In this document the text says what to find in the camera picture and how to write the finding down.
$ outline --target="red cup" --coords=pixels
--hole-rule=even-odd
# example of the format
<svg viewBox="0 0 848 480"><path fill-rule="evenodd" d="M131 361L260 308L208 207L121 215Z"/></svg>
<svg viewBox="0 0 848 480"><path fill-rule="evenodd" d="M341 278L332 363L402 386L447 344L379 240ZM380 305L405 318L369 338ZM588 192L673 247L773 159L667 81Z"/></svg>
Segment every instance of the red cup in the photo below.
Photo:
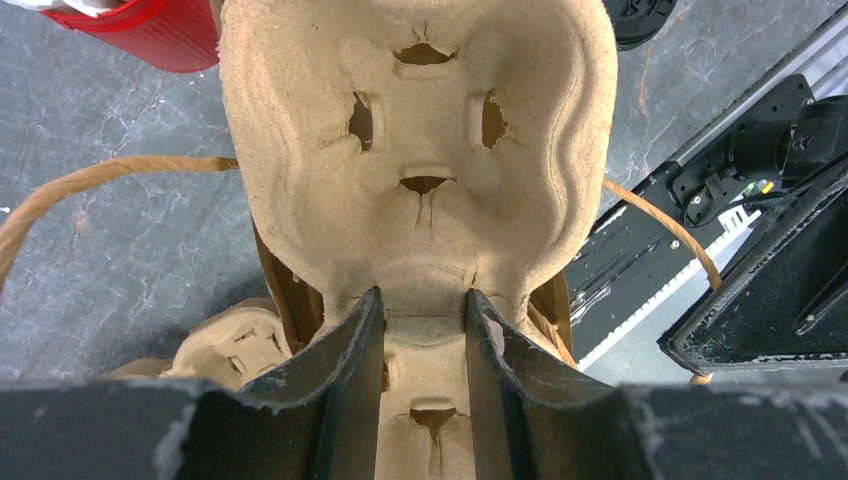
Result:
<svg viewBox="0 0 848 480"><path fill-rule="evenodd" d="M197 72L218 63L218 31L209 0L129 0L97 18L41 13L169 72Z"/></svg>

